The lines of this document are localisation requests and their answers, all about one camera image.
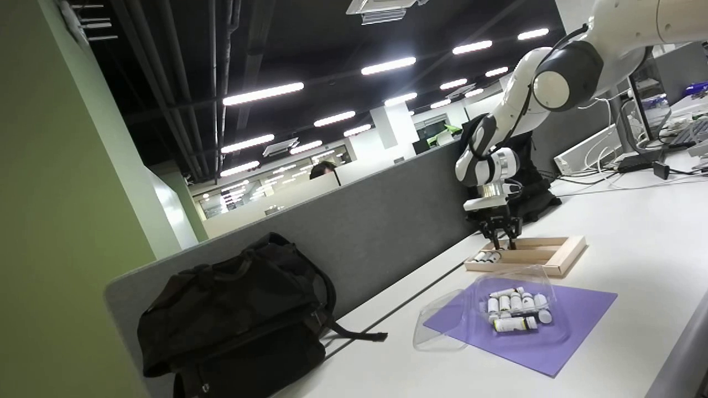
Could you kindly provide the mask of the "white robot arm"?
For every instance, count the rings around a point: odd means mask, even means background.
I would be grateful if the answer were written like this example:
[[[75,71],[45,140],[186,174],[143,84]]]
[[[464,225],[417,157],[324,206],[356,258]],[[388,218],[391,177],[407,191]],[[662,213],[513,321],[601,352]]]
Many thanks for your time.
[[[513,246],[522,229],[506,200],[517,171],[506,138],[615,87],[657,43],[707,41],[707,14],[708,0],[595,0],[579,29],[528,50],[511,71],[503,101],[462,126],[457,179],[478,190],[462,208],[483,236]]]

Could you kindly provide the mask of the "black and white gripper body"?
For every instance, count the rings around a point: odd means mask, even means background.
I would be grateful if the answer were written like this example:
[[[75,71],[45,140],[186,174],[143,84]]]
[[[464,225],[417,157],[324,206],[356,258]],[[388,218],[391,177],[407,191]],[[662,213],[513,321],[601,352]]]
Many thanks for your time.
[[[478,195],[462,204],[462,210],[478,222],[489,238],[488,227],[494,225],[497,236],[510,225],[522,229],[522,221],[511,213],[510,197],[517,191],[513,177],[521,159],[511,147],[494,147],[489,155],[462,153],[462,182],[475,188]]]

